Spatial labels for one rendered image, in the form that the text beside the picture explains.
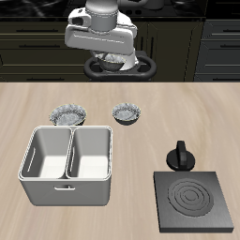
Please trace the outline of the medium grey speckled bowl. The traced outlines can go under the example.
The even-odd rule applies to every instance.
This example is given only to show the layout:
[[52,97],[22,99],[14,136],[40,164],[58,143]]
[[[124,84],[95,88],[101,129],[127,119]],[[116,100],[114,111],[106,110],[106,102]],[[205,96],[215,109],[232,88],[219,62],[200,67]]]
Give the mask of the medium grey speckled bowl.
[[141,109],[133,103],[120,103],[112,108],[113,118],[121,125],[134,124],[141,116]]

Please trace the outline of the white two-bin basket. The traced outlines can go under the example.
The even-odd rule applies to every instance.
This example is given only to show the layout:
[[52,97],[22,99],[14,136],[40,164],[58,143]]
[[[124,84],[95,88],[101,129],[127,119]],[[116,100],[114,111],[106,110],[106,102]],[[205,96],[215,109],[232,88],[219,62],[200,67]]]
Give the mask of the white two-bin basket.
[[36,206],[99,206],[110,199],[113,130],[36,127],[18,177]]

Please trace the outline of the dark grey stove plate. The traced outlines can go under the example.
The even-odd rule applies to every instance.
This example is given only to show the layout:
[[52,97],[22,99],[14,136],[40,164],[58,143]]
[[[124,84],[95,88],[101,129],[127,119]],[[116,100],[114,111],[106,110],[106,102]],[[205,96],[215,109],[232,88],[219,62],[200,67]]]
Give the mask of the dark grey stove plate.
[[154,172],[161,233],[231,233],[233,222],[215,172]]

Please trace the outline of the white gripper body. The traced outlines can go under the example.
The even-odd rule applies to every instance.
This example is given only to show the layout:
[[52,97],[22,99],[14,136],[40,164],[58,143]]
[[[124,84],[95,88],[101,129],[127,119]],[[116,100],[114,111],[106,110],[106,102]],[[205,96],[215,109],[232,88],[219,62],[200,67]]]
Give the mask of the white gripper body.
[[89,29],[83,31],[81,27],[69,24],[66,28],[65,44],[71,48],[131,55],[136,36],[137,27],[135,25],[117,25],[105,35],[98,35]]

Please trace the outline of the flat black base plate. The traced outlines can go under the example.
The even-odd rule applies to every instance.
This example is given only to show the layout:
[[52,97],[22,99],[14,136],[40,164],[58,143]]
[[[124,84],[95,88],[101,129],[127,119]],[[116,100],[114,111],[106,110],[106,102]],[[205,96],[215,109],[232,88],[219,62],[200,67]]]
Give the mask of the flat black base plate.
[[157,72],[156,63],[147,56],[145,51],[136,51],[136,57],[139,63],[129,70],[120,70],[116,72],[108,72],[103,70],[99,62],[93,57],[88,59],[83,67],[84,74],[91,82],[104,83],[135,83],[149,82]]

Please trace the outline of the large grey speckled bowl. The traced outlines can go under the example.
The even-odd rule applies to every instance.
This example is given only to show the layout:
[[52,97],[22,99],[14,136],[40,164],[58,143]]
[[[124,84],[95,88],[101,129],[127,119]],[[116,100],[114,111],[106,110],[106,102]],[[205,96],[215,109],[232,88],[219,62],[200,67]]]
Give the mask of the large grey speckled bowl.
[[64,104],[53,109],[49,115],[55,126],[79,126],[87,116],[84,107],[76,104]]

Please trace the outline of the dark kitchen cupboards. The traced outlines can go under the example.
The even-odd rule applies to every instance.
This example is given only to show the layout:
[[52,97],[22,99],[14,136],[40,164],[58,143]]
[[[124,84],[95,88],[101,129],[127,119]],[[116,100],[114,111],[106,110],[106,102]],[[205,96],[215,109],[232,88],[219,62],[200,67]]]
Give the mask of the dark kitchen cupboards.
[[[86,82],[91,57],[65,44],[68,15],[86,0],[0,0],[0,82]],[[240,0],[164,0],[162,9],[118,6],[137,27],[136,51],[157,65],[152,82],[240,81]]]

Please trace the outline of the round black knob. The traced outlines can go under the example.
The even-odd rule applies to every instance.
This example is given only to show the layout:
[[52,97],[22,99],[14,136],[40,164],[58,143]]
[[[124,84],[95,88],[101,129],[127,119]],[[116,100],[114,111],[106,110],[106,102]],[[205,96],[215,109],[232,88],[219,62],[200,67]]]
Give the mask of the round black knob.
[[195,166],[195,157],[186,149],[184,141],[178,141],[176,147],[168,153],[166,162],[176,172],[191,171]]

